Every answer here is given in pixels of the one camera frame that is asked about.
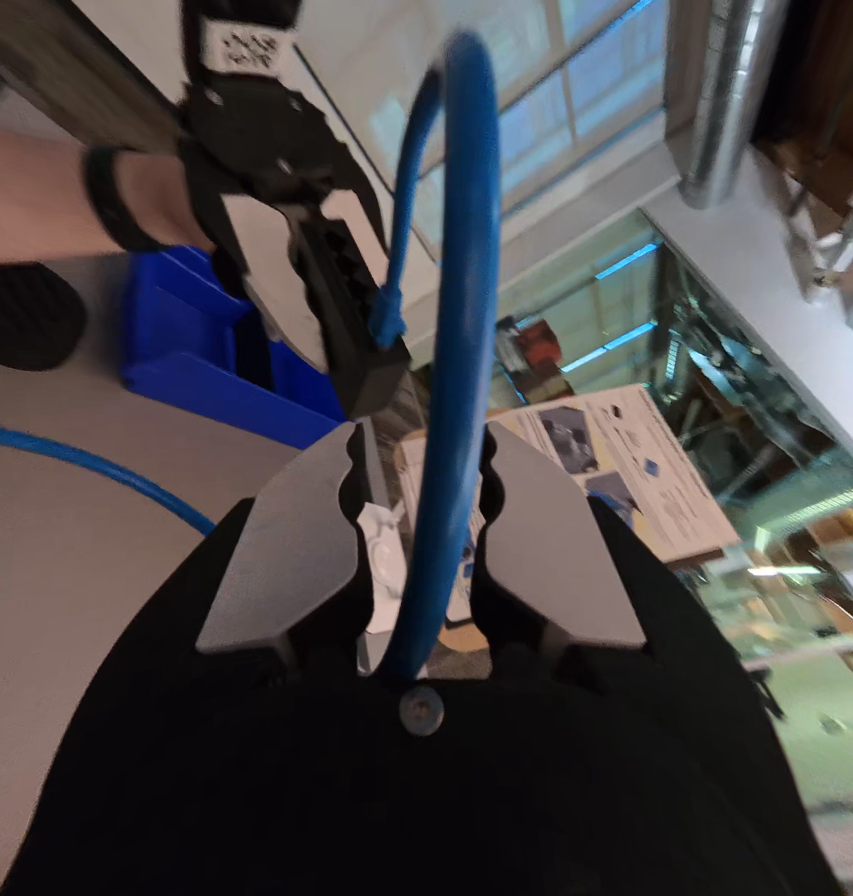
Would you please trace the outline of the black wrist band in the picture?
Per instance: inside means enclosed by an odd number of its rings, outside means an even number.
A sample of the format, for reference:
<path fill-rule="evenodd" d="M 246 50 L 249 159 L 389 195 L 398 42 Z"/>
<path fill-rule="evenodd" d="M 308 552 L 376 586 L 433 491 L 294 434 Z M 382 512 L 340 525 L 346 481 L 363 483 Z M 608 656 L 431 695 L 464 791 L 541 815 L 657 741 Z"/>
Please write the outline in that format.
<path fill-rule="evenodd" d="M 107 235 L 125 252 L 153 253 L 167 246 L 147 234 L 125 205 L 116 181 L 116 161 L 122 147 L 91 146 L 83 153 L 84 189 Z"/>

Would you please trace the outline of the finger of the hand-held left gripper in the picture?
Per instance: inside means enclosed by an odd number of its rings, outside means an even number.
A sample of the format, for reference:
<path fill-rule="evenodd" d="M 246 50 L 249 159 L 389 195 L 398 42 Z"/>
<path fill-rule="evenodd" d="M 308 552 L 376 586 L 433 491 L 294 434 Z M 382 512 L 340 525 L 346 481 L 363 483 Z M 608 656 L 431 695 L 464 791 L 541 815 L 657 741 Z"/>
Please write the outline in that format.
<path fill-rule="evenodd" d="M 388 273 L 387 251 L 367 217 L 356 193 L 333 190 L 322 201 L 322 215 L 344 222 L 377 287 L 385 285 Z"/>
<path fill-rule="evenodd" d="M 290 259 L 292 234 L 285 215 L 245 195 L 221 201 L 243 256 L 247 295 L 274 342 L 283 342 L 316 372 L 329 370 L 319 320 L 308 304 L 307 286 Z"/>

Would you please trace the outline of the printed instruction sheet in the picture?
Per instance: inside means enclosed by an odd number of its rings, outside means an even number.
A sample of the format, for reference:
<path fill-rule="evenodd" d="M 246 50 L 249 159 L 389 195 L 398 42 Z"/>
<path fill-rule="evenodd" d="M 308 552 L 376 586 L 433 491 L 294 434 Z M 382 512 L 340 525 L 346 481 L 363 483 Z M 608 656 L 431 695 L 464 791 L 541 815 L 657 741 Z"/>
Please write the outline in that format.
<path fill-rule="evenodd" d="M 602 499 L 669 568 L 722 555 L 738 537 L 641 385 L 492 411 Z"/>

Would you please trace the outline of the blue plastic bin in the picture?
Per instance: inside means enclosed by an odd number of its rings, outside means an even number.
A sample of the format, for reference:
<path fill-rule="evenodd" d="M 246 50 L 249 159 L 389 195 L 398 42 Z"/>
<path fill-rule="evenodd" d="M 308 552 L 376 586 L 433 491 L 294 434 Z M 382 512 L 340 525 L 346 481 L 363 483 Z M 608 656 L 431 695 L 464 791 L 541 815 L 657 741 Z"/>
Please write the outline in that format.
<path fill-rule="evenodd" d="M 329 377 L 269 340 L 201 250 L 130 253 L 122 308 L 130 392 L 299 450 L 347 421 Z"/>

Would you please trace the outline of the round metal duct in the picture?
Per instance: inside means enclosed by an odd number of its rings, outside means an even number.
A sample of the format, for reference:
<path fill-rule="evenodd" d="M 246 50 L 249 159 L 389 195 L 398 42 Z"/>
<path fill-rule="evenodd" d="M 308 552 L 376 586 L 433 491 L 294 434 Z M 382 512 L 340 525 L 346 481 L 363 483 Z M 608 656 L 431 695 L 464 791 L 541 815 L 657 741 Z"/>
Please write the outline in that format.
<path fill-rule="evenodd" d="M 733 193 L 774 65 L 790 1 L 715 1 L 687 170 L 686 204 L 708 210 Z"/>

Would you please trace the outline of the black network switch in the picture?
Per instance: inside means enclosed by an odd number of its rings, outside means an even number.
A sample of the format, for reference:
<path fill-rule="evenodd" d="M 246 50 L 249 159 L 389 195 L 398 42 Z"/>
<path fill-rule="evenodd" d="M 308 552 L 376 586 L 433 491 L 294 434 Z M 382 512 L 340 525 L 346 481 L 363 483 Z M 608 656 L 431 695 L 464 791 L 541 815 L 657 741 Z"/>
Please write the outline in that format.
<path fill-rule="evenodd" d="M 343 220 L 309 218 L 291 226 L 293 266 L 317 319 L 327 372 L 348 419 L 382 411 L 410 364 L 401 337 L 379 349 L 368 329 L 378 287 Z"/>

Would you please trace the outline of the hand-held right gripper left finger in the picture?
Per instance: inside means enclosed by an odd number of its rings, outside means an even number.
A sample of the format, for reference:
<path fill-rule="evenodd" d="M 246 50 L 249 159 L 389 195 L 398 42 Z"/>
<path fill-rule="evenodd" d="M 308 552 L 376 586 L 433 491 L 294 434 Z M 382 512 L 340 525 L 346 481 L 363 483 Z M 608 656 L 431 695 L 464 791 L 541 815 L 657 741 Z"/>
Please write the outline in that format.
<path fill-rule="evenodd" d="M 203 655 L 267 649 L 289 669 L 327 645 L 356 666 L 374 609 L 357 519 L 372 496 L 368 423 L 347 422 L 258 493 L 196 640 Z"/>

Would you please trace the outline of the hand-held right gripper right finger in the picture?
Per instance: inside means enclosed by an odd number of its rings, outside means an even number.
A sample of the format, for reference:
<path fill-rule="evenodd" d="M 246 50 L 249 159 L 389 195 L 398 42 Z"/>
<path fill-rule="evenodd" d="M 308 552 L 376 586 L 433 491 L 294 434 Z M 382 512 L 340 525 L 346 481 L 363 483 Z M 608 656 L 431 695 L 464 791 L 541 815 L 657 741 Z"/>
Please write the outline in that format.
<path fill-rule="evenodd" d="M 571 648 L 641 651 L 647 637 L 580 487 L 498 421 L 480 475 L 469 603 L 493 674 L 555 673 Z"/>

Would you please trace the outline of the red round machine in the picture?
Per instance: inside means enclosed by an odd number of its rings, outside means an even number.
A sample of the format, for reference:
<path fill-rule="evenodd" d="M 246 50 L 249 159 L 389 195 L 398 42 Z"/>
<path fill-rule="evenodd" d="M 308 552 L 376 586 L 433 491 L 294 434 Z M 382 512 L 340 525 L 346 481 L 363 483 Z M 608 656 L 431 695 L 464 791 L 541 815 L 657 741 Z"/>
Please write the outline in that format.
<path fill-rule="evenodd" d="M 531 370 L 549 366 L 558 368 L 563 358 L 555 332 L 545 319 L 518 328 L 515 342 L 523 360 Z"/>

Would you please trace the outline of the person's left hand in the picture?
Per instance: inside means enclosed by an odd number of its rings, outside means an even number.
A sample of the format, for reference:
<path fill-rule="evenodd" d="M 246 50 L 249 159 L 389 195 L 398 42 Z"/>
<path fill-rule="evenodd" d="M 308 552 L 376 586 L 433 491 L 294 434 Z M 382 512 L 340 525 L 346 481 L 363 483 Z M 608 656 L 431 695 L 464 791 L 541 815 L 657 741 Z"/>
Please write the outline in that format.
<path fill-rule="evenodd" d="M 165 246 L 215 250 L 197 221 L 177 156 L 121 151 L 114 174 L 123 205 L 146 236 Z"/>

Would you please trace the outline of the window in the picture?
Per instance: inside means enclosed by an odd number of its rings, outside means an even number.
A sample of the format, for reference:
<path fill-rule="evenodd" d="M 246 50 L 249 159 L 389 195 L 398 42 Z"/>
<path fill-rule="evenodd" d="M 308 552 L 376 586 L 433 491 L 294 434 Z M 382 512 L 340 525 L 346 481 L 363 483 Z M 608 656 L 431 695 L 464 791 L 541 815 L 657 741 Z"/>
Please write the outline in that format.
<path fill-rule="evenodd" d="M 507 214 L 664 104 L 667 2 L 380 2 L 368 12 L 341 85 L 391 182 L 421 79 L 458 28 L 491 57 Z"/>

